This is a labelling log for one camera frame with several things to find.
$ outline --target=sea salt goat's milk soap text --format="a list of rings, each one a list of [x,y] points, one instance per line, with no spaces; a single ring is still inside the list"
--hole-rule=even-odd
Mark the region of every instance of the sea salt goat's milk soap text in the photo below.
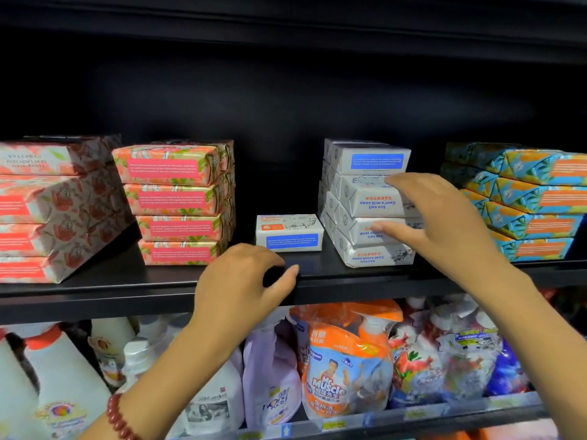
[[[321,251],[324,228],[314,214],[257,216],[256,245],[273,251]]]

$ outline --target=red cap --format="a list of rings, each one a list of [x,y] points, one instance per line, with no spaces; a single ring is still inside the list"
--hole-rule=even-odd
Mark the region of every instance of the red cap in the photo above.
[[[54,325],[45,333],[41,333],[36,337],[25,338],[25,344],[31,350],[44,349],[57,341],[61,334],[59,326]]]

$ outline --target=spray bottle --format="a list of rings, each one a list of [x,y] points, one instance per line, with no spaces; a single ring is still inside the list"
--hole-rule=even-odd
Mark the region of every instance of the spray bottle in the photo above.
[[[302,383],[295,366],[275,355],[275,326],[289,312],[290,307],[278,307],[246,338],[242,386],[249,429],[285,423],[301,405]]]

